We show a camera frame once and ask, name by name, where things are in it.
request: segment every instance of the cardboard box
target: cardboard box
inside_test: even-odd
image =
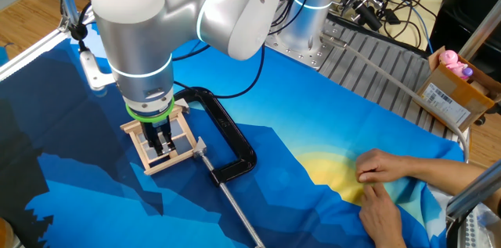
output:
[[[501,100],[501,84],[460,56],[460,62],[468,64],[474,72],[469,81],[476,81],[488,91],[487,95],[483,95],[477,88],[456,76],[444,64],[440,63],[439,56],[444,51],[445,48],[442,47],[428,58],[431,75],[424,82],[417,95],[451,117],[459,129],[465,131],[485,111]],[[435,114],[431,114],[444,123]]]

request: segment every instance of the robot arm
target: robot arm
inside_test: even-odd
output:
[[[250,58],[268,35],[279,0],[92,0],[114,79],[145,134],[166,128],[173,105],[171,53],[200,39],[234,59]],[[170,130],[164,130],[171,142]],[[155,135],[150,146],[161,155]]]

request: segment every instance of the blue cloth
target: blue cloth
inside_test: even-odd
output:
[[[106,68],[95,30],[86,44]],[[238,62],[208,49],[175,63],[175,78],[228,95],[252,82],[259,61],[260,53]],[[255,246],[202,163],[187,160],[145,176],[120,129],[131,118],[119,91],[110,86],[97,97],[84,79],[77,46],[66,40],[0,83],[0,215],[25,245]],[[373,246],[359,206],[328,183],[315,183],[312,161],[349,171],[372,148],[462,159],[456,143],[269,50],[254,89],[222,104],[258,155],[256,168],[228,186],[267,247]],[[213,164],[233,160],[208,115],[192,108],[186,119]],[[342,178],[349,184],[355,177]],[[409,178],[386,186],[401,205],[408,247],[445,246],[444,212],[427,186]]]
[[[7,51],[5,47],[0,47],[0,66],[6,64],[9,61],[9,56],[7,56]]]

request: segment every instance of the white cable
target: white cable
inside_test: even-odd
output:
[[[468,163],[468,159],[470,158],[470,148],[468,147],[467,140],[465,139],[463,133],[461,130],[457,127],[456,122],[452,121],[447,115],[445,115],[442,111],[440,111],[438,108],[435,106],[432,106],[428,104],[428,102],[424,101],[420,96],[418,96],[415,92],[413,92],[410,88],[407,88],[404,84],[402,84],[399,80],[395,79],[393,76],[391,76],[388,72],[380,68],[378,65],[370,61],[366,56],[364,56],[362,53],[357,51],[356,49],[350,47],[349,45],[344,46],[347,50],[353,52],[356,54],[360,59],[365,61],[367,65],[371,66],[374,68],[378,73],[381,73],[384,77],[386,77],[389,81],[391,81],[393,84],[396,84],[399,88],[401,88],[404,92],[406,92],[408,95],[410,95],[414,100],[416,100],[421,106],[426,106],[427,109],[429,109],[431,112],[435,113],[440,119],[442,119],[444,122],[446,122],[447,127],[453,131],[458,138],[461,141],[461,144],[463,145],[463,152],[464,152],[464,162]]]

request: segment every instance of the wooden floor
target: wooden floor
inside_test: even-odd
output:
[[[88,0],[75,0],[82,9]],[[59,0],[19,0],[0,12],[0,45],[9,42],[9,58],[20,54],[56,29],[60,21]],[[501,116],[488,115],[484,126],[472,127],[471,160],[490,166],[501,159]]]

